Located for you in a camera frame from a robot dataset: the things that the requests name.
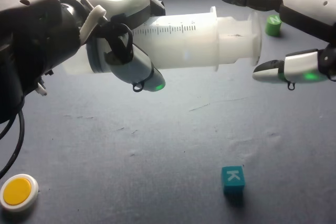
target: green led indicator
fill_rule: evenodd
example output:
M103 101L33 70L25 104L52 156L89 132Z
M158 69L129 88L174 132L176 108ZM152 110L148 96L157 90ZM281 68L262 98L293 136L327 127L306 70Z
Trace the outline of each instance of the green led indicator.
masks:
M164 84L161 84L161 85L155 87L155 90L156 90L156 91L159 91L159 90L161 90L161 89L163 89L163 88L164 88Z
M315 73L305 73L303 76L308 81L317 81L320 79L320 77Z

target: tabletop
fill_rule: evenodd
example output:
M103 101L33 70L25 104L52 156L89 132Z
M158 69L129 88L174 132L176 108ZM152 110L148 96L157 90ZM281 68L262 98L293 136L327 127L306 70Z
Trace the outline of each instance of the tabletop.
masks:
M246 19L221 0L163 0L167 15L208 12ZM266 17L260 13L264 27ZM260 63L326 43L286 24L263 33ZM0 223L336 223L336 88L330 81L254 81L248 59L214 68L167 69L166 87L134 93L111 73L44 77L23 109L21 153L2 179L39 184L34 207ZM0 166L18 123L0 142ZM224 166L243 167L241 204L223 196Z

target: teal cube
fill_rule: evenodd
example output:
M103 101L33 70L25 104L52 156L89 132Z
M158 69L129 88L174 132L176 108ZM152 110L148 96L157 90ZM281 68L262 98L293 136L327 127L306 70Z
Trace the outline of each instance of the teal cube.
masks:
M242 193L245 178L241 166L226 166L222 168L222 184L225 194Z

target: white plastic connector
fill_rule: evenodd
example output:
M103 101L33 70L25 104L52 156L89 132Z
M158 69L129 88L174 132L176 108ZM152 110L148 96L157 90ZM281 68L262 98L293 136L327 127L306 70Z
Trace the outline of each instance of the white plastic connector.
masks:
M104 17L105 14L106 14L106 10L100 5L97 5L90 12L89 16L87 17L79 33L81 45L84 45L85 41L89 38L92 30L96 27L98 20Z

